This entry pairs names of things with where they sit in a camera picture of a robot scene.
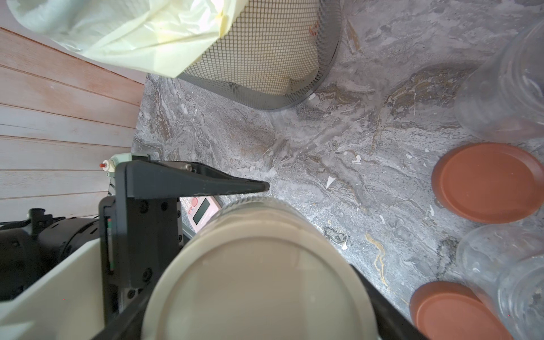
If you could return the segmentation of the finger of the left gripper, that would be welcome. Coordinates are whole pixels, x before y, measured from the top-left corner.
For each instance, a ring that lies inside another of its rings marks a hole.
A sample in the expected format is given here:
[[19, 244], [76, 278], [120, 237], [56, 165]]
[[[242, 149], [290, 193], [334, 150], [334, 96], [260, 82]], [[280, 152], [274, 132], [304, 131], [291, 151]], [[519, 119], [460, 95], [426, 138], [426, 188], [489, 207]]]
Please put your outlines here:
[[234, 177], [198, 162], [133, 160], [116, 168], [116, 195], [134, 199], [266, 192], [270, 184]]

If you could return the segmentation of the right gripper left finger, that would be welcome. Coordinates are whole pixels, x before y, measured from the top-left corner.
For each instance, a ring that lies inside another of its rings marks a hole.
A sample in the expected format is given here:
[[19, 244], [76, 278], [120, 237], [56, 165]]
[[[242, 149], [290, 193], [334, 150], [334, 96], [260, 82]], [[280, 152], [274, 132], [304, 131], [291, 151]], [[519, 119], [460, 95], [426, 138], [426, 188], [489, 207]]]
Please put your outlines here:
[[99, 332], [93, 340], [98, 339], [141, 339], [145, 310], [152, 291], [143, 290], [123, 312]]

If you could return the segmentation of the glass oatmeal jar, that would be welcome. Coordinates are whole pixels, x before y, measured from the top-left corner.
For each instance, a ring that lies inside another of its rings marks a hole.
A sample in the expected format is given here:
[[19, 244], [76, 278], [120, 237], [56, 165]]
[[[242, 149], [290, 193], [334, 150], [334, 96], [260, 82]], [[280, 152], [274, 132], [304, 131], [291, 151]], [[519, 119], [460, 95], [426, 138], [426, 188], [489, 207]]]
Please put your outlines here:
[[467, 78], [455, 116], [470, 134], [499, 143], [543, 137], [543, 20], [518, 34]]

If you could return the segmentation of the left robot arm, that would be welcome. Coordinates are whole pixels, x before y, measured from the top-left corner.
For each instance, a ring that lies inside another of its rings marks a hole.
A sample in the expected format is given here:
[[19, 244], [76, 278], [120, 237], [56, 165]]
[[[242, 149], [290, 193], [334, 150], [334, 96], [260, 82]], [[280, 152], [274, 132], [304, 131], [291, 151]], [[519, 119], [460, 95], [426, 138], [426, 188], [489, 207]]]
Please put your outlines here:
[[1, 338], [139, 339], [151, 294], [184, 246], [180, 199], [269, 189], [195, 162], [127, 161], [114, 179], [94, 219], [35, 209], [1, 225]]

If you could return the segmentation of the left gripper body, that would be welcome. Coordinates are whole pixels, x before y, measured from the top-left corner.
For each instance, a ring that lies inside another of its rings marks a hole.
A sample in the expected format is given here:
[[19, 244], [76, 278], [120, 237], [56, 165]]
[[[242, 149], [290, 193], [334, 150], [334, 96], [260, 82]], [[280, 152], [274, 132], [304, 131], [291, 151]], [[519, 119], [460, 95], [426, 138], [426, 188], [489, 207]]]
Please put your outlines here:
[[108, 196], [99, 204], [104, 320], [111, 323], [150, 293], [183, 244], [178, 198]]

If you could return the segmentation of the brown jar lid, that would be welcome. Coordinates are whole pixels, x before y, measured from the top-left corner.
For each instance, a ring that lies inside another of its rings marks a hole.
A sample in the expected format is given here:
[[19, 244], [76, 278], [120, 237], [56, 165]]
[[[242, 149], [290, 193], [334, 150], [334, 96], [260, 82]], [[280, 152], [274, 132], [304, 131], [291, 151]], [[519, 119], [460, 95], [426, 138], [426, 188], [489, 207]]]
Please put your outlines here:
[[440, 158], [432, 189], [440, 204], [462, 218], [516, 222], [543, 204], [543, 165], [509, 144], [467, 144]]
[[435, 281], [415, 290], [410, 316], [428, 339], [511, 339], [505, 326], [468, 287]]

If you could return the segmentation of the oatmeal jar with brown lid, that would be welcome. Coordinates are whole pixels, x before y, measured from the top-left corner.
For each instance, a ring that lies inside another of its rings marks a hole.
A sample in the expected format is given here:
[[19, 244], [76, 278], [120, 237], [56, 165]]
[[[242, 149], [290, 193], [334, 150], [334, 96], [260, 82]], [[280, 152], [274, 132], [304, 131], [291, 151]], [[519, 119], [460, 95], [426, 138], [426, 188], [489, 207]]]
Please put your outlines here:
[[486, 225], [459, 242], [467, 286], [514, 339], [543, 338], [543, 229]]

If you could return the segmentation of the cream jar lid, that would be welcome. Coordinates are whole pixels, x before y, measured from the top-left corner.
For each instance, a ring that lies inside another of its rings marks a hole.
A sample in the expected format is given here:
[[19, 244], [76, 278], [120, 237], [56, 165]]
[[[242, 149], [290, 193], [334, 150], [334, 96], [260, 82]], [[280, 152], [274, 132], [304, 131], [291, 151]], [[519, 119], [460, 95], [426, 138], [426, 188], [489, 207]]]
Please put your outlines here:
[[311, 227], [221, 225], [170, 263], [143, 339], [376, 339], [356, 272]]

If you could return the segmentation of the oatmeal jar with cream lid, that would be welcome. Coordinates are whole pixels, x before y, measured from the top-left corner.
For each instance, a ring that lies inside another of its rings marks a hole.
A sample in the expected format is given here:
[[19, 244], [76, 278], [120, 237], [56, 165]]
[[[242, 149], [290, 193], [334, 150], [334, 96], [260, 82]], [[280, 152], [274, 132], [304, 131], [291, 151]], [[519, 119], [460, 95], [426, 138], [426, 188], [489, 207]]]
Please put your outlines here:
[[197, 234], [197, 237], [220, 228], [249, 226], [253, 228], [289, 227], [317, 232], [316, 227], [287, 202], [277, 198], [252, 196], [223, 207]]

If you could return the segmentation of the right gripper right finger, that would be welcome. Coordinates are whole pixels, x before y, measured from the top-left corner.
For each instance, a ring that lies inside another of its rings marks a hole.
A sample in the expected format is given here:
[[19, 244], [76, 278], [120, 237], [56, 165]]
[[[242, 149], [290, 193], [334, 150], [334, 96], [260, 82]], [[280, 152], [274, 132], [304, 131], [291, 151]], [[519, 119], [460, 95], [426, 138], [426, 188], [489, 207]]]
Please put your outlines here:
[[351, 265], [351, 268], [368, 293], [381, 339], [427, 340], [427, 337], [406, 319], [355, 266]]

